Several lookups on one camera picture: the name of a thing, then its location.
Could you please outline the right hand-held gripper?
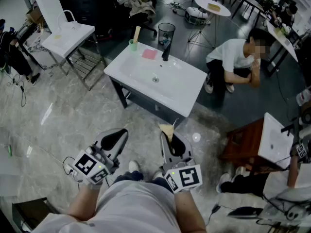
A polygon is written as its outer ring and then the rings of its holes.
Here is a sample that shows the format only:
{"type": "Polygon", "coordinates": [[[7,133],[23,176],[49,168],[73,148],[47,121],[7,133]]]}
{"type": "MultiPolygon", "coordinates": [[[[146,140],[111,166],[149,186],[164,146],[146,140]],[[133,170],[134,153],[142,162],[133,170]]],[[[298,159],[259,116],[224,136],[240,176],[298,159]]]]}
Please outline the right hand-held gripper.
{"type": "Polygon", "coordinates": [[[173,193],[189,191],[203,184],[201,166],[192,158],[190,142],[180,133],[173,134],[173,156],[169,139],[160,134],[161,152],[164,158],[163,176],[173,193]]]}

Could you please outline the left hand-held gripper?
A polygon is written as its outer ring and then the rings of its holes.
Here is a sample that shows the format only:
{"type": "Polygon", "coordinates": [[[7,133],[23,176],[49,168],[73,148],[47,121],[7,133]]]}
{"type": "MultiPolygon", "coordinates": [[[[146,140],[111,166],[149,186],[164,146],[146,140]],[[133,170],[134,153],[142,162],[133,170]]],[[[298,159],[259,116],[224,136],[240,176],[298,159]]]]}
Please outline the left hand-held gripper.
{"type": "Polygon", "coordinates": [[[121,154],[127,139],[126,129],[116,128],[100,133],[94,145],[80,150],[73,162],[73,169],[83,176],[86,183],[100,184],[119,168],[117,156],[121,154]]]}

